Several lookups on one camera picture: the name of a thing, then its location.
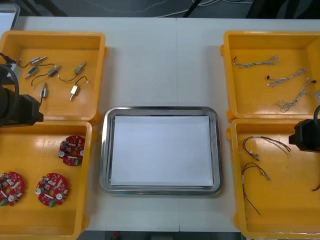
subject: white cable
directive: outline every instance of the white cable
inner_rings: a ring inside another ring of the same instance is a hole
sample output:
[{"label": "white cable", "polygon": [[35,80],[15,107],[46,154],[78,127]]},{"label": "white cable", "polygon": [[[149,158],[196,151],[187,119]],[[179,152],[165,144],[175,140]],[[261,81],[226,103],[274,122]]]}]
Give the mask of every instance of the white cable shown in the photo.
[{"label": "white cable", "polygon": [[[205,6],[209,6],[211,4],[215,4],[217,2],[220,2],[221,0],[209,0],[209,1],[206,1],[204,3],[200,3],[197,7],[205,7]],[[161,16],[155,16],[154,18],[164,18],[164,17],[169,17],[169,16],[172,16],[172,15],[176,15],[176,14],[183,14],[183,13],[186,13],[189,9],[186,9],[186,10],[182,10],[182,11],[177,11],[177,12],[173,12],[173,13],[169,13],[169,14],[166,14],[166,15],[161,15]]]},{"label": "white cable", "polygon": [[108,12],[111,12],[111,13],[119,13],[119,14],[138,14],[138,13],[144,13],[145,11],[147,11],[148,9],[150,8],[153,8],[154,6],[157,6],[157,5],[160,5],[160,4],[164,4],[165,2],[167,2],[168,0],[164,0],[164,1],[161,1],[161,2],[157,2],[151,6],[148,6],[147,8],[143,9],[143,10],[139,10],[139,11],[117,11],[117,10],[111,10],[111,9],[108,9],[106,8],[105,6],[101,5],[101,4],[98,4],[98,3],[94,3],[92,1],[89,1],[89,0],[85,0],[87,3],[91,4],[91,5],[94,5],[94,6],[98,6],[98,7],[101,7],[103,8],[104,10],[108,11]]},{"label": "white cable", "polygon": [[[99,3],[95,3],[95,2],[92,2],[90,0],[84,0],[86,1],[87,3],[91,4],[91,5],[94,5],[94,6],[97,6],[97,7],[100,7],[108,12],[111,12],[111,13],[119,13],[119,14],[138,14],[138,13],[144,13],[145,11],[147,11],[148,9],[150,8],[153,8],[157,5],[161,5],[161,4],[164,4],[166,3],[168,0],[163,0],[161,2],[157,2],[151,6],[148,6],[146,7],[145,9],[143,10],[138,10],[138,11],[118,11],[118,10],[112,10],[112,9],[109,9]],[[203,2],[203,3],[200,3],[198,4],[197,7],[206,7],[206,6],[209,6],[211,4],[215,4],[215,3],[218,3],[220,1],[223,1],[223,2],[226,2],[226,3],[231,3],[231,4],[252,4],[252,2],[242,2],[242,1],[229,1],[229,0],[209,0],[209,1],[206,1],[206,2]],[[183,14],[183,13],[186,13],[189,9],[185,9],[185,10],[182,10],[182,11],[177,11],[177,12],[173,12],[173,13],[169,13],[169,14],[166,14],[166,15],[161,15],[161,16],[156,16],[155,18],[164,18],[164,17],[169,17],[169,16],[172,16],[172,15],[176,15],[176,14]]]}]

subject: metal tray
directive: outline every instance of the metal tray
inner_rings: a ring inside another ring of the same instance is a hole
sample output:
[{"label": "metal tray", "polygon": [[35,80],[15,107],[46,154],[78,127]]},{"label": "metal tray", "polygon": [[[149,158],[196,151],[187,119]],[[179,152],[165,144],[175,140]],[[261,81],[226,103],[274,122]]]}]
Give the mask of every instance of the metal tray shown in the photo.
[{"label": "metal tray", "polygon": [[[213,185],[210,186],[145,186],[111,185],[113,139],[116,116],[208,116]],[[222,186],[219,122],[217,113],[209,107],[138,106],[113,107],[104,117],[99,183],[107,194],[114,195],[214,195]]]}]

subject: white tabletop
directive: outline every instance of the white tabletop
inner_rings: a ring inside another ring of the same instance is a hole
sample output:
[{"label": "white tabletop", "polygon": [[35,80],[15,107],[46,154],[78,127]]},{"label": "white tabletop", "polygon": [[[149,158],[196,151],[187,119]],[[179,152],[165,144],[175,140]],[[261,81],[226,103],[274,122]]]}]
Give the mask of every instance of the white tabletop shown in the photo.
[{"label": "white tabletop", "polygon": [[223,188],[217,196],[114,196],[99,187],[102,125],[88,176],[87,230],[236,232],[227,88],[226,31],[320,31],[320,20],[20,17],[18,30],[102,32],[99,111],[114,106],[205,106],[219,117]]}]

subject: red circuit board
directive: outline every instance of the red circuit board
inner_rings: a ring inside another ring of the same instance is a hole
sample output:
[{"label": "red circuit board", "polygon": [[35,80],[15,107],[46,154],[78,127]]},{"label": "red circuit board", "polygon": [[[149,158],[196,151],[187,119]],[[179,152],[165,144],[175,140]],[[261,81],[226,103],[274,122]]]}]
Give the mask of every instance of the red circuit board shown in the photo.
[{"label": "red circuit board", "polygon": [[44,205],[52,208],[56,204],[61,205],[68,195],[68,183],[66,179],[58,173],[49,173],[43,176],[36,186],[35,194]]},{"label": "red circuit board", "polygon": [[59,158],[68,166],[79,166],[85,152],[85,139],[81,136],[69,136],[60,144]]},{"label": "red circuit board", "polygon": [[25,183],[22,177],[11,171],[0,174],[0,206],[13,206],[24,194]]}]

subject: white paper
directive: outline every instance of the white paper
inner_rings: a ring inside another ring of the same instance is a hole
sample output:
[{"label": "white paper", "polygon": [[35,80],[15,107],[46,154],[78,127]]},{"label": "white paper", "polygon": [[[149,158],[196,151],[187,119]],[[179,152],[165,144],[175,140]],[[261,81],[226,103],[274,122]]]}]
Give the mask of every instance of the white paper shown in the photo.
[{"label": "white paper", "polygon": [[208,116],[116,116],[111,185],[212,186]]},{"label": "white paper", "polygon": [[0,37],[4,32],[11,29],[14,18],[15,13],[13,12],[0,12]]}]

